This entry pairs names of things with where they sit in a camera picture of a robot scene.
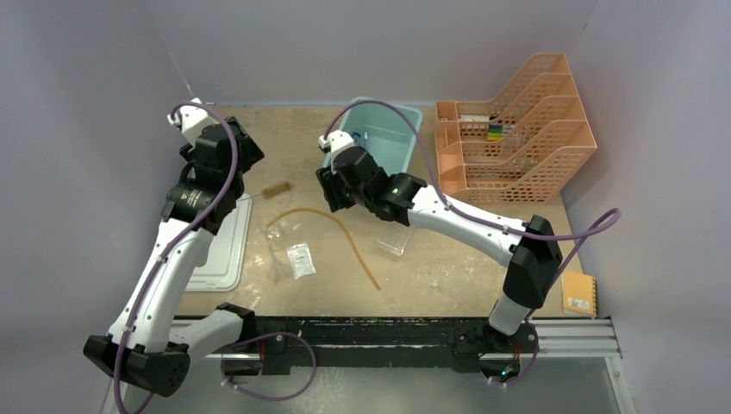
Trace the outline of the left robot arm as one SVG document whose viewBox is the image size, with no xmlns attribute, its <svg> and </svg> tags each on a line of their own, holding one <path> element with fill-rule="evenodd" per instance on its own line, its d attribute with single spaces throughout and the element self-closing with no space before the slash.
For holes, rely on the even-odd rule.
<svg viewBox="0 0 731 414">
<path fill-rule="evenodd" d="M 257 341 L 254 313 L 228 303 L 182 329 L 172 327 L 193 271 L 205 264 L 211 242 L 244 193 L 243 173 L 264 157 L 235 117 L 226 121 L 236 139 L 238 162 L 234 181 L 222 201 L 191 232 L 178 237 L 210 204 L 230 171 L 230 141 L 224 127 L 217 124 L 204 127 L 194 144 L 180 150 L 187 164 L 167 194 L 158 236 L 144 271 L 153 281 L 135 312 L 127 344 L 121 344 L 121 337 L 134 310 L 132 298 L 108 332 L 89 336 L 83 348 L 84 355 L 107 375 L 118 372 L 122 382 L 162 397 L 173 395 L 190 367 L 207 354 L 225 346 L 245 353 Z"/>
</svg>

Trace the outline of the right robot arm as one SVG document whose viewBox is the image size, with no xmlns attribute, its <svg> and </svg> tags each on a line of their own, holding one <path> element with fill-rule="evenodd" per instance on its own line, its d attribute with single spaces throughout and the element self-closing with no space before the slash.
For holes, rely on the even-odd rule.
<svg viewBox="0 0 731 414">
<path fill-rule="evenodd" d="M 518 329 L 541 308 L 563 261 L 551 223 L 500 217 L 440 194 L 406 172 L 388 174 L 362 147 L 350 147 L 316 171 L 331 211 L 354 205 L 378 219 L 445 235 L 505 267 L 503 293 L 484 327 L 486 344 L 504 351 Z"/>
</svg>

